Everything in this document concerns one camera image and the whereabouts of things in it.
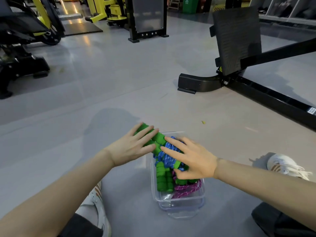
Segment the trash can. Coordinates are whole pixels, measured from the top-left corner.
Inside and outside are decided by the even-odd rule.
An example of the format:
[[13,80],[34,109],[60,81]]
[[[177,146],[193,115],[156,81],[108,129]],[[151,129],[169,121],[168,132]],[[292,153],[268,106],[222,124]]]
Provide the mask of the trash can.
[[183,0],[183,13],[193,14],[197,11],[199,0]]

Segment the sneaker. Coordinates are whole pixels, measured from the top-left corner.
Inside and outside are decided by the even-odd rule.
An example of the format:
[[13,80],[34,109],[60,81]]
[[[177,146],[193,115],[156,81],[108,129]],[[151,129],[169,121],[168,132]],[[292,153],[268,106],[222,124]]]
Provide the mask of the sneaker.
[[298,166],[296,162],[286,155],[274,154],[267,162],[267,169],[275,172],[280,172],[284,175],[290,175],[299,177],[305,180],[308,179],[308,175],[311,172],[305,171],[301,166]]
[[80,206],[83,205],[94,205],[98,212],[98,228],[103,230],[102,237],[111,236],[111,226],[105,215],[105,209],[102,202],[101,196],[101,181],[97,184],[96,187],[89,193]]

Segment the gym floor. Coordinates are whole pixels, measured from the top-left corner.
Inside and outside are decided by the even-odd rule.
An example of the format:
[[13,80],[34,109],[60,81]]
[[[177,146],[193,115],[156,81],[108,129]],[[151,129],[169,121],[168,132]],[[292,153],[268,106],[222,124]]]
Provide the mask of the gym floor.
[[[69,14],[87,13],[79,3],[64,7]],[[170,37],[136,44],[125,29],[101,21],[103,33],[66,37],[57,46],[29,45],[51,73],[18,79],[9,87],[14,96],[0,101],[0,217],[140,121],[162,132],[185,131],[221,158],[265,168],[269,156],[282,153],[316,172],[314,131],[225,87],[196,95],[177,91],[180,73],[216,71],[210,24],[197,21],[199,15],[190,18],[172,13]],[[264,51],[315,36],[262,28]],[[311,53],[253,66],[245,77],[316,106],[315,59]],[[251,218],[261,201],[215,179],[205,180],[198,215],[189,222],[169,218],[153,200],[148,164],[142,157],[102,180],[113,236],[265,236]]]

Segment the plastic bin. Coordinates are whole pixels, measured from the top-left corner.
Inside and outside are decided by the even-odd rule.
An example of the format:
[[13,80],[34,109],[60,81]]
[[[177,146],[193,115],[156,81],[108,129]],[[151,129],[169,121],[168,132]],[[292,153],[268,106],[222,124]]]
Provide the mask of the plastic bin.
[[197,11],[199,0],[183,0],[182,12],[187,14],[194,14]]
[[[177,138],[183,136],[184,132],[167,132],[163,134]],[[195,216],[199,212],[199,209],[204,205],[204,179],[201,179],[202,186],[198,191],[195,191],[186,197],[171,199],[173,193],[157,191],[156,160],[153,158],[152,154],[148,154],[146,157],[151,159],[151,190],[154,200],[158,202],[159,208],[166,211],[170,217],[175,219],[186,219]]]

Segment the clear plastic container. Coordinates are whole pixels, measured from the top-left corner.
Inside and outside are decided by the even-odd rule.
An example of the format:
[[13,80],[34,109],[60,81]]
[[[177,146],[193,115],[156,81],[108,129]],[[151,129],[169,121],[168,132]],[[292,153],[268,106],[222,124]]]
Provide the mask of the clear plastic container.
[[[183,136],[184,132],[167,132],[163,134],[169,137],[174,136],[178,138]],[[202,186],[198,191],[195,191],[186,197],[171,199],[173,193],[157,191],[156,160],[151,153],[147,155],[147,158],[151,158],[151,190],[153,198],[158,202],[160,209],[166,211],[170,217],[175,219],[192,218],[195,216],[199,212],[199,209],[204,205],[204,179],[201,179]]]

